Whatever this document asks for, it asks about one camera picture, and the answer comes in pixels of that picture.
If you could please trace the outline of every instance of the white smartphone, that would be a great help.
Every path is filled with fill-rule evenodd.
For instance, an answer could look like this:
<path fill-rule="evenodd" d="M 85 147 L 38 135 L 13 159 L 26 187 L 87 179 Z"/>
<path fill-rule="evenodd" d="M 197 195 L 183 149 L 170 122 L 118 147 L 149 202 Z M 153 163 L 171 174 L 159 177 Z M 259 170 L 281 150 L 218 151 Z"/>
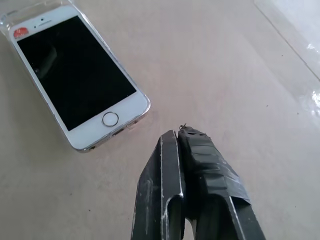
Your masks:
<path fill-rule="evenodd" d="M 76 150 L 95 148 L 149 110 L 147 96 L 74 7 L 60 6 L 9 31 L 34 85 Z"/>

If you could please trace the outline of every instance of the beige table surface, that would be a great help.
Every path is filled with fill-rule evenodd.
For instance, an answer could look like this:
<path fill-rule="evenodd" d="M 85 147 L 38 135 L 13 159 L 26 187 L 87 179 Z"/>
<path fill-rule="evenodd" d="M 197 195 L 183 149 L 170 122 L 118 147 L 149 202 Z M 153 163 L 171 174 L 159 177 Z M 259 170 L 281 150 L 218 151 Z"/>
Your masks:
<path fill-rule="evenodd" d="M 152 107 L 78 153 L 0 36 L 1 240 L 129 240 L 140 173 L 184 123 L 241 176 L 267 239 L 319 239 L 320 83 L 250 0 L 78 3 Z"/>

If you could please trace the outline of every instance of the red sticker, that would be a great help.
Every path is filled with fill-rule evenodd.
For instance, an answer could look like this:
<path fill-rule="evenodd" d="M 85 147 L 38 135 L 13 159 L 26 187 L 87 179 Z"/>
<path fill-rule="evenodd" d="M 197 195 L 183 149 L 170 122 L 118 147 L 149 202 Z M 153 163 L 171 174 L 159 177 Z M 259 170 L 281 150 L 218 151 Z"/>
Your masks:
<path fill-rule="evenodd" d="M 28 34 L 29 31 L 26 27 L 20 27 L 19 29 L 15 30 L 13 33 L 14 38 L 19 38 L 23 35 Z"/>

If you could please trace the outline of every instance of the metal tool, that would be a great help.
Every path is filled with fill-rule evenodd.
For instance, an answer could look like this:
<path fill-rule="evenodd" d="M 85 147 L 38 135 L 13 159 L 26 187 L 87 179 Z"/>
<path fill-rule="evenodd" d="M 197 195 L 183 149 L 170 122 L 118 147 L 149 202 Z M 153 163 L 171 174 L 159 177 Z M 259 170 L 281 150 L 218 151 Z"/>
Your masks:
<path fill-rule="evenodd" d="M 131 240 L 265 240 L 239 176 L 210 137 L 188 126 L 163 134 L 141 173 Z"/>

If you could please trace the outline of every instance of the black screen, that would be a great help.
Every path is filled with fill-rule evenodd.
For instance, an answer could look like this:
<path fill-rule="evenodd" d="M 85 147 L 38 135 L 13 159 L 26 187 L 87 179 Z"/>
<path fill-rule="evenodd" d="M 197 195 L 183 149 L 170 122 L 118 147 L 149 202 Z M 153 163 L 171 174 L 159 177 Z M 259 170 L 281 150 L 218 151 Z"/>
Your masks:
<path fill-rule="evenodd" d="M 69 131 L 136 92 L 79 17 L 18 44 Z"/>

